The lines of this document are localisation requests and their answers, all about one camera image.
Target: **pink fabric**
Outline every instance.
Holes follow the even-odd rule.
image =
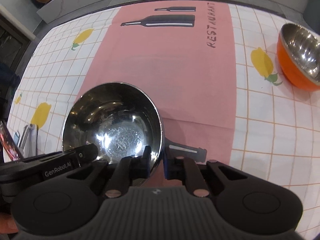
[[[194,6],[196,12],[154,11],[171,6]],[[160,14],[193,14],[195,26],[120,26]],[[205,148],[207,159],[229,163],[236,116],[236,60],[228,4],[171,0],[122,7],[78,98],[111,81],[133,84],[153,100],[168,139]]]

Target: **table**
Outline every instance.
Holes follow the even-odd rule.
[[[155,27],[161,20],[170,24]],[[57,26],[26,68],[9,131],[22,133],[33,120],[38,152],[61,150],[64,120],[84,92],[104,82],[131,83],[156,104],[167,138],[296,193],[304,205],[297,231],[313,239],[320,231],[320,93],[299,90],[283,76],[276,43],[286,22],[238,5],[173,0]]]

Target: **yellow lemon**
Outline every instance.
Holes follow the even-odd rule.
[[[90,37],[91,33],[94,31],[94,29],[87,29],[83,32],[81,32],[76,38],[75,40],[73,41],[73,44],[72,44],[72,50],[75,50],[74,48],[78,47],[79,44],[81,42],[84,42],[87,38]]]
[[[257,48],[251,52],[251,61],[260,76],[267,78],[273,72],[273,63],[261,48]]]
[[[17,97],[17,99],[16,99],[16,101],[15,101],[15,104],[20,103],[21,97],[22,97],[22,93],[20,93],[20,95]]]
[[[33,114],[30,123],[36,124],[38,126],[38,129],[40,129],[47,121],[50,109],[51,105],[47,103],[39,104],[35,113]]]

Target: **lemon print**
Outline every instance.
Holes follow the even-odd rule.
[[[30,123],[36,124],[38,126],[38,129],[40,129],[47,121],[50,109],[51,105],[47,103],[39,104],[35,113],[33,114]]]
[[[20,93],[20,95],[17,97],[17,99],[16,99],[16,101],[15,101],[15,104],[20,103],[21,97],[22,97],[22,93]]]
[[[90,37],[91,33],[94,31],[94,29],[87,29],[83,32],[81,32],[73,41],[72,44],[72,50],[75,50],[74,48],[78,47],[81,42],[84,42],[87,38]]]
[[[279,86],[282,84],[282,82],[276,83],[276,81],[278,80],[278,73],[272,73],[272,60],[261,48],[254,49],[251,52],[251,61],[260,76],[264,77],[264,80],[268,80],[275,86]]]

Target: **gray floor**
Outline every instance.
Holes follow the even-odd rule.
[[[30,58],[32,57],[33,52],[35,51],[37,45],[41,41],[41,39],[54,27],[63,24],[65,22],[68,22],[70,20],[73,20],[75,18],[81,17],[83,15],[104,10],[111,7],[117,7],[119,5],[126,5],[131,3],[137,3],[141,1],[152,1],[152,0],[102,0],[90,5],[87,5],[85,7],[82,7],[78,10],[75,10],[73,12],[70,12],[52,22],[49,24],[46,24],[45,22],[41,22],[38,26],[38,28],[35,30],[34,34],[36,35],[36,38],[31,41],[29,47],[27,48],[25,54],[23,55],[18,68],[16,70],[17,75],[22,77],[28,62]],[[280,5],[278,3],[272,2],[270,0],[214,0],[214,1],[224,1],[228,3],[234,3],[244,6],[249,6],[253,8],[257,8],[260,10],[264,10],[276,15],[279,15],[281,17],[284,17],[292,22],[295,22],[297,24],[300,24],[308,29],[311,29],[307,23],[304,21],[302,14],[288,8],[284,5]],[[9,114],[10,111],[10,105],[7,107],[7,110],[5,111],[5,115]]]

